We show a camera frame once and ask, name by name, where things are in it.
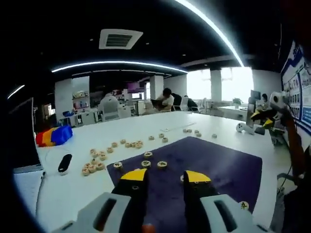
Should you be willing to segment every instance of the black monitor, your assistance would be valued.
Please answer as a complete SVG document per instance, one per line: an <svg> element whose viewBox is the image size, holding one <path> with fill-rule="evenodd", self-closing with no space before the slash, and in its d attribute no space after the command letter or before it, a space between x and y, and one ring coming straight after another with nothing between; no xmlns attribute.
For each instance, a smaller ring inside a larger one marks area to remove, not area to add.
<svg viewBox="0 0 311 233"><path fill-rule="evenodd" d="M259 92L259 91L251 90L251 97L254 98L254 99L256 99L256 100L260 100L260 99L261 99L260 92Z"/></svg>
<svg viewBox="0 0 311 233"><path fill-rule="evenodd" d="M40 166L34 135L33 98L21 103L8 116L8 158L11 168Z"/></svg>

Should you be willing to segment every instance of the led light strip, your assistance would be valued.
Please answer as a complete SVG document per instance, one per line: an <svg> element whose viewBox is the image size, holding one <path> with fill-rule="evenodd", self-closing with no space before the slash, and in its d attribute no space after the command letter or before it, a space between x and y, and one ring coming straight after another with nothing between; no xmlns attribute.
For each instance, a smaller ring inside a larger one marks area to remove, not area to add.
<svg viewBox="0 0 311 233"><path fill-rule="evenodd" d="M96 65L96 64L134 64L134 65L143 65L143 66L150 66L150 67L159 67L159 68L164 68L164 69L170 69L170 70L175 70L183 73L188 73L185 70L177 69L174 67L167 67L163 65L158 65L158 64L152 64L152 63L144 63L144 62L130 62L130 61L98 61L98 62L87 62L87 63L80 63L80 64L75 64L67 67L62 67L59 69L54 69L52 70L52 73L64 70L64 69L69 69L73 67L81 67L81 66L88 66L88 65Z"/></svg>
<svg viewBox="0 0 311 233"><path fill-rule="evenodd" d="M8 99L14 95L16 92L18 92L20 89L22 89L25 85L22 85L22 86L19 86L18 88L15 89L15 91L13 91L9 96L8 96Z"/></svg>
<svg viewBox="0 0 311 233"><path fill-rule="evenodd" d="M223 34L222 31L214 24L212 20L210 20L206 15L204 15L201 11L199 11L195 6L193 6L191 3L187 2L186 0L175 0L176 2L182 4L183 6L187 7L189 10L194 12L197 16L199 16L202 20L204 20L219 36L220 38L225 42L225 44L229 47L229 49L232 51L235 58L238 60L240 65L244 67L244 64L239 57L238 53L233 48L232 44L228 40L228 38Z"/></svg>

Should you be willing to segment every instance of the potted plant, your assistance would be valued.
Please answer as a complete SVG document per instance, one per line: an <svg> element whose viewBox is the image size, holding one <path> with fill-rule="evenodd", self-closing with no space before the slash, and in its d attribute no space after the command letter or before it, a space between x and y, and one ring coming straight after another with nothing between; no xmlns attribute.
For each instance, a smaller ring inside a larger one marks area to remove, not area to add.
<svg viewBox="0 0 311 233"><path fill-rule="evenodd" d="M242 100L239 98L234 98L232 102L236 109L239 109L239 106L242 104Z"/></svg>

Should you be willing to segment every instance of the air conditioning vent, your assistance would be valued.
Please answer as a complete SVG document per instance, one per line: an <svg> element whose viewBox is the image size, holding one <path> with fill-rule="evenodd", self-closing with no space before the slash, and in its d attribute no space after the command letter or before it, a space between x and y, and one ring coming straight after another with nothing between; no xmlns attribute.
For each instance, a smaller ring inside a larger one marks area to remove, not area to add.
<svg viewBox="0 0 311 233"><path fill-rule="evenodd" d="M123 29L102 29L99 49L130 50L142 34L142 32Z"/></svg>

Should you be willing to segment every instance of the desk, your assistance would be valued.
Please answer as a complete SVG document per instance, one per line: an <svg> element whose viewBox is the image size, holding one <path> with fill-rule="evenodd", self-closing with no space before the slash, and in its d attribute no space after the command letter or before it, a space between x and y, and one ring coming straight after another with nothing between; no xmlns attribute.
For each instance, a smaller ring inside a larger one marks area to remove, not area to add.
<svg viewBox="0 0 311 233"><path fill-rule="evenodd" d="M238 109L235 108L235 106L225 106L225 107L218 107L219 110L223 111L225 114L225 117L232 118L233 115L240 115L243 116L243 121L246 121L247 117L247 108L240 107Z"/></svg>
<svg viewBox="0 0 311 233"><path fill-rule="evenodd" d="M265 135L238 133L238 122L217 116L170 112L72 129L73 137L66 144L54 148L38 148L46 176L38 198L37 219L42 227L50 232L69 220L76 220L78 211L101 193L112 191L114 185L107 171L98 171L87 177L81 175L83 165L91 159L90 149L106 149L112 142L119 142L121 139L130 142L143 140L144 146L140 150L119 145L115 152L108 154L105 161L108 165L161 147L163 144L157 138L159 133L165 133L170 143L189 136L190 134L183 133L182 128L178 127L195 123L189 128L200 130L203 140L262 158L261 184L253 216L257 222L270 226L276 203L276 175L286 172L288 166L282 166L277 162L268 131ZM173 130L163 132L161 129ZM213 133L216 133L218 138L213 139ZM148 136L151 135L154 135L156 140L148 141ZM60 176L57 174L57 167L66 153L72 154L72 161L68 174Z"/></svg>

